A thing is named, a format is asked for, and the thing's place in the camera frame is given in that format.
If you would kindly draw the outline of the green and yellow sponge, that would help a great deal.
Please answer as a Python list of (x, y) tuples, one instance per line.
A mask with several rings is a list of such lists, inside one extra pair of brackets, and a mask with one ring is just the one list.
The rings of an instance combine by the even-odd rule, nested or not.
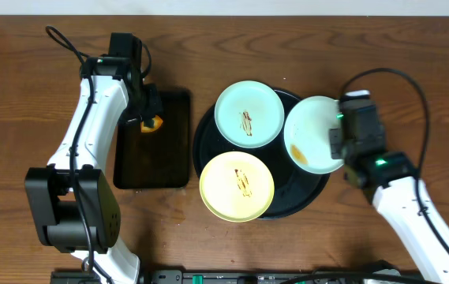
[(163, 119), (156, 115), (154, 118), (147, 119), (140, 123), (140, 131), (142, 133), (153, 133), (157, 131), (163, 124)]

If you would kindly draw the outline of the mint green plate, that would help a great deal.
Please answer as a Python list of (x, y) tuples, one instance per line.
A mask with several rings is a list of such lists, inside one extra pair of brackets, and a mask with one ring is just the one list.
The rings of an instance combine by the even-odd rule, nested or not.
[(220, 134), (241, 148), (259, 148), (282, 130), (285, 111), (279, 95), (266, 84), (244, 80), (221, 92), (214, 118)]
[(327, 96), (301, 100), (289, 112), (283, 130), (285, 148), (294, 164), (311, 174), (329, 174), (343, 166), (331, 157), (329, 131), (339, 124), (338, 101)]

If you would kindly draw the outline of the mint green plate top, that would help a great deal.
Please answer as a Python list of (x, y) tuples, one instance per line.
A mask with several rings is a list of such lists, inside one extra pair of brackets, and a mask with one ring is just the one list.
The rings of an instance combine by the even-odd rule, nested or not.
[(221, 92), (214, 118), (220, 134), (241, 148), (259, 148), (282, 130), (285, 111), (279, 95), (266, 84), (244, 80)]

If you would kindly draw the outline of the yellow plate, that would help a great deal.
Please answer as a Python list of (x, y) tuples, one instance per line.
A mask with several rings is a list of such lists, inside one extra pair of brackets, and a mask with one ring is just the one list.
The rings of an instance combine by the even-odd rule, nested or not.
[(256, 156), (229, 151), (205, 165), (199, 189), (212, 214), (228, 222), (248, 222), (270, 207), (275, 183), (268, 167)]

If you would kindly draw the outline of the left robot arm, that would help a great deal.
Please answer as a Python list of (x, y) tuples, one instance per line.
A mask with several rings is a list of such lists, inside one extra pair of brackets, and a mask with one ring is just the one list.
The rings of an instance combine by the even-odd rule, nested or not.
[(121, 212), (104, 167), (116, 125), (148, 118), (155, 87), (138, 59), (91, 57), (80, 69), (80, 98), (58, 150), (28, 170), (24, 187), (42, 245), (69, 253), (81, 273), (53, 282), (140, 283), (140, 258), (121, 239)]

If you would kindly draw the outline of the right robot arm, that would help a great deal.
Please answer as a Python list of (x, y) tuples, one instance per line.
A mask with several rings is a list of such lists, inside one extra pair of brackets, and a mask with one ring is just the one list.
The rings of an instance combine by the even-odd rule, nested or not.
[(387, 149), (376, 104), (351, 99), (338, 109), (339, 126), (329, 138), (332, 157), (344, 162), (345, 180), (396, 232), (424, 280), (449, 283), (449, 228), (408, 156)]

